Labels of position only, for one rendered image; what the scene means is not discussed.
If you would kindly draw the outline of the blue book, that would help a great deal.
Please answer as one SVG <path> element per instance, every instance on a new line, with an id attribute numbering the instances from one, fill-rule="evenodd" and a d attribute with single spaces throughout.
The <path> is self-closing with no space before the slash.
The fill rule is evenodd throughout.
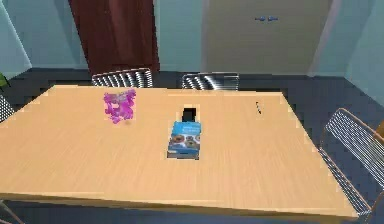
<path id="1" fill-rule="evenodd" d="M 199 159 L 201 124 L 199 122 L 173 123 L 169 144 L 168 158 Z"/>

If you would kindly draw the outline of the purple flower bunch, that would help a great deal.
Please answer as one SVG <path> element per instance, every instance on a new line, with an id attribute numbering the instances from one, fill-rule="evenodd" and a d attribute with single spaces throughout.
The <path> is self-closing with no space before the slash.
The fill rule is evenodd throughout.
<path id="1" fill-rule="evenodd" d="M 104 94 L 103 100 L 107 106 L 105 113 L 114 124 L 119 123 L 121 120 L 129 120 L 133 118 L 134 112 L 132 107 L 134 106 L 135 97 L 136 91 L 134 89 L 129 89 L 116 94 Z"/>

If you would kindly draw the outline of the dark red room door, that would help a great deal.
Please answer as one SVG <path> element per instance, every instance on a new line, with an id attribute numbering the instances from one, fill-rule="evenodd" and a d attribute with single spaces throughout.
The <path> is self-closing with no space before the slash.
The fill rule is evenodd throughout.
<path id="1" fill-rule="evenodd" d="M 89 72 L 160 70 L 154 0 L 68 0 Z"/>

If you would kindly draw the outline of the light wooden table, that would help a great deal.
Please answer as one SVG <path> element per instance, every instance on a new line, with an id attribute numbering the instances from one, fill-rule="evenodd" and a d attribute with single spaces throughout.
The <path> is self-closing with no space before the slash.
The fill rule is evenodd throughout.
<path id="1" fill-rule="evenodd" d="M 279 92 L 145 88 L 117 124 L 104 89 L 57 85 L 0 123 L 0 198 L 320 222 L 356 212 Z M 259 102 L 259 114 L 255 102 Z M 167 157 L 195 108 L 199 159 Z"/>

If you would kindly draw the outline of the green house plant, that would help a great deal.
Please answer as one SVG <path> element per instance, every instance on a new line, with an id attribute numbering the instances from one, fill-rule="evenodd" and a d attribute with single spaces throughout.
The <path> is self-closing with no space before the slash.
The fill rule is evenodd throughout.
<path id="1" fill-rule="evenodd" d="M 10 85 L 8 79 L 0 72 L 0 90 L 2 90 L 4 86 L 8 85 Z"/>

